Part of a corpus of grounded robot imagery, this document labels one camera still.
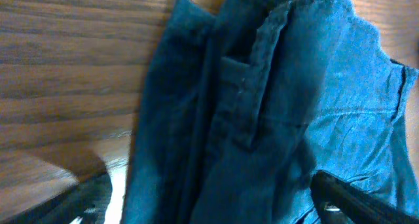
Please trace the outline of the dark blue shorts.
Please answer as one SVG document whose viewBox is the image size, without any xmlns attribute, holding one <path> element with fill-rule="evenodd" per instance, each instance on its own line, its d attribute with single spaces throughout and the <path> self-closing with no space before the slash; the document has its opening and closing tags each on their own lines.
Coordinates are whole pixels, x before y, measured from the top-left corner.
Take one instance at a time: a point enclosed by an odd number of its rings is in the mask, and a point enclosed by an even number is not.
<svg viewBox="0 0 419 224">
<path fill-rule="evenodd" d="M 350 0 L 175 0 L 146 76 L 123 223 L 319 223 L 326 170 L 418 215 L 418 70 Z"/>
</svg>

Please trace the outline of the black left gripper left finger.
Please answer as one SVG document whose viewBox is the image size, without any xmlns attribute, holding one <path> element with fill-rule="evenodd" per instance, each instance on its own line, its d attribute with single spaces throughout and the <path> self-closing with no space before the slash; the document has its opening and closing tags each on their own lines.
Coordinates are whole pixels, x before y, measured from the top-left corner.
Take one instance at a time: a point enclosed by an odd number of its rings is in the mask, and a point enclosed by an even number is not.
<svg viewBox="0 0 419 224">
<path fill-rule="evenodd" d="M 92 177 L 50 200 L 16 214 L 3 224 L 104 224 L 113 186 L 108 173 Z"/>
</svg>

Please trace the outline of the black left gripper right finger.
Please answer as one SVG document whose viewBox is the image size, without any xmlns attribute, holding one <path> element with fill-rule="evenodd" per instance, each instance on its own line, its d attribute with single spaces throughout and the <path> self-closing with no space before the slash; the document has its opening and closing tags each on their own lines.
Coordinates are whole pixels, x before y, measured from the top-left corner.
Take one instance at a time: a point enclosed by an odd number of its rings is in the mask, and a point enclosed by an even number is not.
<svg viewBox="0 0 419 224">
<path fill-rule="evenodd" d="M 319 219 L 325 224 L 418 224 L 418 218 L 371 197 L 323 170 L 312 177 L 310 192 Z"/>
</svg>

